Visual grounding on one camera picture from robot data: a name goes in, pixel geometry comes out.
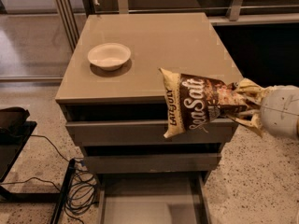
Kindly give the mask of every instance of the white bowl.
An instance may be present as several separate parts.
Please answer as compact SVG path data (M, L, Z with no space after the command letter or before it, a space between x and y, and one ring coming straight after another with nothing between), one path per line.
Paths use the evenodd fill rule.
M91 49L88 61L103 70L114 71L126 63L131 56L129 48L118 43L106 43Z

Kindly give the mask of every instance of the electrical cord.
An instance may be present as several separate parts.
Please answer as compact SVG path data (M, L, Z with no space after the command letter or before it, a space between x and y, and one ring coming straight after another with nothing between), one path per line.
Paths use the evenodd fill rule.
M58 148L49 140L49 138L47 138L46 136L43 136L43 135L36 135L36 134L32 134L31 135L32 137L41 137L41 138L45 138L45 139L47 139L48 141L49 141L49 143L55 148L55 150L57 151L57 153L60 155L60 157L62 157L65 161L67 161L67 162L69 162L69 160L68 159L66 159L65 157L64 157L64 155L62 155L61 153L60 153L60 151L58 150Z
M11 183L0 183L0 186L2 186L2 185L11 185L11 184L21 184L21 183L27 183L27 182L29 182L30 180L32 180L32 179L36 179L36 180L38 180L38 181L41 181L41 182L44 182L44 183L51 183L58 191L60 191L60 189L53 183L53 182L51 182L51 181L48 181L48 180L43 180L43 179L40 179L40 178L38 178L38 177L31 177L31 178L29 178L29 179L27 179L27 180L25 180L25 181L22 181L22 182L11 182Z
M58 148L49 140L48 137L46 137L44 135L35 135L35 134L32 134L31 136L42 137L42 138L47 139L49 141L49 143L55 148L55 150L59 154L59 156L63 160L69 162L69 160L64 155L61 154L61 152L58 150ZM82 159L83 158L74 158L76 163L79 163L82 166L84 166L82 161L76 161L76 160L82 160ZM97 202L93 201L95 199L95 195L96 195L96 181L95 181L93 175L89 174L87 171L81 170L79 168L77 168L76 171L77 172L73 175L71 182L70 182L71 185L70 185L69 191L67 193L66 202L64 203L64 211L69 217L73 218L74 220L79 221L81 224L84 224L84 222L81 219L79 219L77 217L72 217L70 215L70 213L75 216L80 216L80 215L84 214L85 212L87 212L93 204L97 203ZM85 175L91 175L91 177L84 180L84 178L82 178L82 177ZM48 181L48 180L43 180L43 179L35 177L35 176L31 177L25 181L0 183L0 186L27 183L33 179L36 179L36 180L39 180L39 181L45 182L45 183L51 183L60 192L60 189L53 182ZM84 190L85 190L85 192L83 194L80 194L81 196L79 196L79 193Z
M96 181L87 171L77 170L71 179L65 201L65 210L74 216L86 213L95 204Z

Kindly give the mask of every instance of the speckled floor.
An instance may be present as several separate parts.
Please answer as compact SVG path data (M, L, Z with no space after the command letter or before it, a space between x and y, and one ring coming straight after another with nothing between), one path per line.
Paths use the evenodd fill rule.
M23 22L29 22L23 21L26 18L14 19L18 20L20 29L22 29ZM0 32L2 49L4 43L1 41L4 41L8 27L0 28ZM65 54L69 54L69 48L64 40L66 38L60 36L62 37L60 49L63 50L64 46ZM9 46L6 48L7 52L11 50L11 52L18 53L18 49L11 49ZM4 67L3 61L4 64L10 63L10 61L3 60L5 53L0 51L0 54L2 57L0 70L6 69L7 72L4 74L12 75L17 67ZM64 62L67 63L67 59L69 59L68 55L61 58L63 67L65 67ZM38 74L46 72L53 75L53 69L54 75L62 74L60 72L64 71L58 65L54 65L56 68L59 67L56 69L49 62L48 65L46 62L44 64ZM35 70L32 65L29 70L25 65L22 68L23 74ZM30 120L37 122L34 134L46 135L68 159L80 157L79 149L73 145L64 127L65 120L62 111L54 101L58 87L59 84L53 83L0 84L0 106L17 105L28 108L31 113ZM262 139L245 128L239 127L233 140L224 147L219 167L212 172L206 183L212 223L295 224L295 217L299 209L298 157L299 142L275 138L268 134ZM32 176L38 176L61 185L66 166L67 162L56 153L47 140L31 137L5 181L23 181ZM6 188L10 191L23 192L56 191L51 184L36 180L26 184L9 185ZM53 210L54 204L51 203L0 203L0 224L50 223ZM85 223L95 223L97 206L93 206L80 218ZM78 222L62 214L60 223Z

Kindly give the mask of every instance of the snack bag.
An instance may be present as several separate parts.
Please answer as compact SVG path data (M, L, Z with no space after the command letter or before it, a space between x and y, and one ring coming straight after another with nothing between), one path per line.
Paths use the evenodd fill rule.
M165 138L187 130L202 129L204 124L229 113L247 109L244 97L234 92L235 85L221 80L173 73L160 69L164 76L168 106Z

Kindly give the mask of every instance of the metal frame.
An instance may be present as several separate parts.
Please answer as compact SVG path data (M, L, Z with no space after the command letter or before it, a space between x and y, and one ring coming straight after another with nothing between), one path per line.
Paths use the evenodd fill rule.
M240 15L243 0L232 0L230 8L228 8L226 16L229 21L237 21Z
M242 15L237 21L230 21L227 17L209 17L208 19L213 26L297 23L299 22L299 13Z
M56 7L57 7L57 11L61 17L61 20L64 24L64 29L68 38L68 42L70 44L70 47L72 49L72 51L74 51L76 44L74 43L74 39L73 39L73 35L71 33L71 29L70 29L70 25L69 22L65 16L65 7L64 7L64 3L62 0L55 0L56 3Z
M56 203L50 224L57 224L60 219L60 214L63 210L65 200L66 200L66 197L67 197L67 194L69 191L69 187L71 185L71 178L72 178L72 175L75 173L75 171L76 171L75 160L72 159L68 163L66 173L64 175L64 183L63 183L61 191L59 193L58 201Z
M0 170L0 183L2 183L5 180L5 178L7 177L7 175L9 174L12 166L14 165L15 161L18 159L19 155L21 154L21 151L23 150L24 146L26 145L31 133L36 128L36 125L37 125L37 123L35 121L25 121L23 123L23 125L19 128L17 133L14 133L14 134L0 133L0 140L2 141L0 143L0 147L5 147L3 145L5 144L6 139L11 138L11 141L7 141L8 142L7 149L14 150L14 157L12 159L10 159L9 163L6 163L7 169L4 172L2 170ZM20 142L16 141L16 143L15 143L15 141L13 141L13 140L15 140L14 138L17 138L18 136L19 137L23 136L23 138L21 139ZM0 186L0 200L1 200L2 191L4 193L6 193L1 188L2 187Z
M18 159L21 151L26 145L31 133L36 128L36 122L34 121L26 121L21 127L21 133L27 133L20 144L15 156L11 160L10 163L7 164L7 170L4 172L0 180L0 203L56 203L58 201L59 193L16 193L10 192L7 189L1 186L1 183L5 181L9 171L14 164L14 162Z
M72 11L72 6L70 3L70 0L61 0L62 2L62 6L64 8L64 15L65 18L67 20L69 29L70 29L70 34L72 37L72 41L74 44L74 47L72 48L72 50L75 50L76 44L78 43L78 38L79 38L79 34L78 34L78 27L75 21L75 17L74 17L74 13Z

